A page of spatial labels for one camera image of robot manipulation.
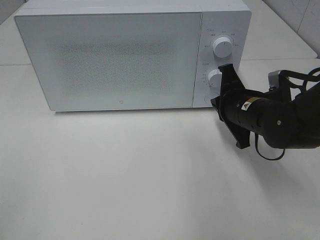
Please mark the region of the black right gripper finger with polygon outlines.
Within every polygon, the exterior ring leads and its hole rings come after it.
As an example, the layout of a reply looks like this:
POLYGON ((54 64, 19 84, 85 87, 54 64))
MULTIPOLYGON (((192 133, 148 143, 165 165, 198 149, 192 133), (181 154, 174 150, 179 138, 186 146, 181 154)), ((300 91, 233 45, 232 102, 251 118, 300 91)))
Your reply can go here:
POLYGON ((245 86, 237 75, 232 63, 220 65, 218 69, 222 73, 220 84, 221 97, 223 97, 228 92, 242 91, 245 89, 245 86))
POLYGON ((232 136, 235 138, 236 146, 239 149, 245 149, 250 146, 251 132, 249 130, 239 125, 236 125, 228 120, 226 120, 224 123, 226 124, 227 128, 231 132, 232 136))

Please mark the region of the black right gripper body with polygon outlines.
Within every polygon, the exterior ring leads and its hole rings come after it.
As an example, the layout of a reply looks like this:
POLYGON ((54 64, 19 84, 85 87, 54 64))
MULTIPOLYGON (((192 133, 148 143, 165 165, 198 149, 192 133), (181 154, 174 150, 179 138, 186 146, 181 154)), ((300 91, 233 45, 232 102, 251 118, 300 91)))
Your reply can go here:
POLYGON ((230 132, 264 132, 264 93, 250 89, 230 90, 210 102, 230 132))

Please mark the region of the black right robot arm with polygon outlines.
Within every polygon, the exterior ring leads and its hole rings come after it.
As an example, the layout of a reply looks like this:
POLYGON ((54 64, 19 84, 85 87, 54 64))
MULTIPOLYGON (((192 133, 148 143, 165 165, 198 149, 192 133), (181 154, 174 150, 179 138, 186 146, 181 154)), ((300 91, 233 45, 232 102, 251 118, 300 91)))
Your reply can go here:
POLYGON ((269 90, 247 89, 233 64, 218 67, 220 95, 211 99, 219 119, 236 140, 250 146, 250 134, 276 149, 314 149, 320 145, 320 70, 308 74, 276 70, 268 74, 269 90))

